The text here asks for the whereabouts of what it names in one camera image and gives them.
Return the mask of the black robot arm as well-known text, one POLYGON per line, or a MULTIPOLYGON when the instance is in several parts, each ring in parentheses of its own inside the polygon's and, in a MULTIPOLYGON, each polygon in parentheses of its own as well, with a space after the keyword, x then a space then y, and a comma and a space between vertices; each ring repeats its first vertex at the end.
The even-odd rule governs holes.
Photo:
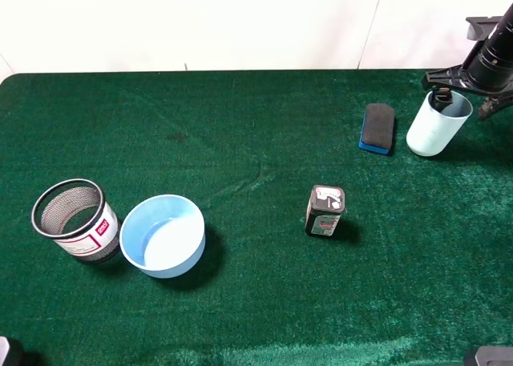
POLYGON ((479 118, 487 119, 512 105, 512 8, 499 17, 468 17, 467 38, 475 44, 463 63, 425 73, 438 112, 453 104, 454 90, 484 97, 479 118))

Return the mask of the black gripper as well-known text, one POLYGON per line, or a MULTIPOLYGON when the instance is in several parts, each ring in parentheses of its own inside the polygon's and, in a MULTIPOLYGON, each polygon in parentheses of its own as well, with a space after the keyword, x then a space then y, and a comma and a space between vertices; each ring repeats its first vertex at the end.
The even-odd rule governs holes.
POLYGON ((425 73, 423 88, 432 88, 432 108, 443 112, 453 103, 452 90, 486 96, 479 119, 512 106, 512 17, 467 17, 467 38, 474 47, 457 66, 425 73))

